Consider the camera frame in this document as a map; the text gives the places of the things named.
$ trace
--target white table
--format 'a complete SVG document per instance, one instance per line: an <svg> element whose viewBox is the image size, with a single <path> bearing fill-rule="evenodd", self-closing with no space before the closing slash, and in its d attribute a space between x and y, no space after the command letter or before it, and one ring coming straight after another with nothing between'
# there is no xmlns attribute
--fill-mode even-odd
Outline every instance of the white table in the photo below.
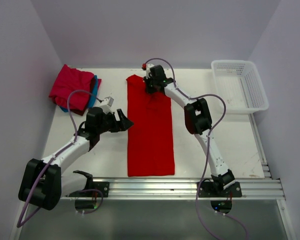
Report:
<svg viewBox="0 0 300 240"><path fill-rule="evenodd" d="M141 69L127 68L85 68L102 79L98 97L114 98L113 109L122 109L127 115L127 77L131 75L144 76ZM171 71L165 70L171 77ZM215 93L210 69L175 69L176 81L192 96ZM221 116L218 100L206 98L212 121L215 123ZM184 111L171 101L173 125L173 149L175 175L169 178L201 177L205 154L197 139L188 133L184 123ZM85 121L85 116L73 114L77 126ZM56 107L50 133L44 150L44 156L67 143L74 134L73 125L67 113ZM219 150L236 178L264 178L261 164L261 153L258 152L253 128L248 115L226 115L226 118L214 130L215 141ZM94 177L127 177L127 144L128 133L104 133L100 142L87 154L81 156L64 173L67 175L75 170L93 174Z"/></svg>

